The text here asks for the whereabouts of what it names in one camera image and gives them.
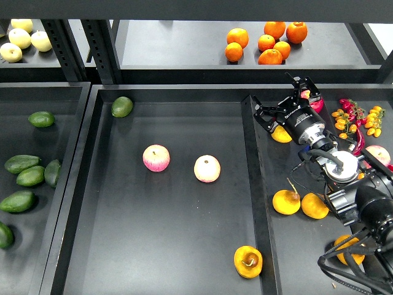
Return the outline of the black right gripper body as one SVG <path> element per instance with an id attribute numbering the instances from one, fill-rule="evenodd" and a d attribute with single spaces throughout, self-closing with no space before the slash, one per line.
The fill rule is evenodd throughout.
<path id="1" fill-rule="evenodd" d="M 325 122 L 309 105 L 309 101 L 299 98 L 295 103 L 291 96 L 278 103 L 284 112 L 276 115 L 276 121 L 283 126 L 290 137 L 299 145 L 314 145 L 325 138 Z"/>

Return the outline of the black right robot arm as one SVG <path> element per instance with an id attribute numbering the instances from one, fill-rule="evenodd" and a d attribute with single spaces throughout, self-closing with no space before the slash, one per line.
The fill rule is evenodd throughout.
<path id="1" fill-rule="evenodd" d="M 324 183 L 321 201 L 345 226 L 361 229 L 327 250 L 318 266 L 333 280 L 363 294 L 392 293 L 392 172 L 359 143 L 342 139 L 312 108 L 322 95 L 308 77 L 275 106 L 253 97 L 253 116 L 268 133 L 282 127 L 296 144 L 300 166 L 318 164 L 311 178 Z"/>

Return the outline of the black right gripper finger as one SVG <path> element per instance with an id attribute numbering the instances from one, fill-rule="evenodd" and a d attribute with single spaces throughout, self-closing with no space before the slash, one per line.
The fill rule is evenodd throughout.
<path id="1" fill-rule="evenodd" d="M 285 124 L 287 107 L 264 106 L 255 95 L 252 95 L 252 100 L 255 103 L 253 118 L 265 131 L 273 133 L 277 126 Z"/>
<path id="2" fill-rule="evenodd" d="M 285 72 L 286 78 L 294 87 L 292 101 L 298 103 L 302 98 L 302 92 L 306 91 L 309 95 L 309 102 L 314 103 L 320 100 L 320 91 L 309 77 L 293 77 L 290 73 Z"/>

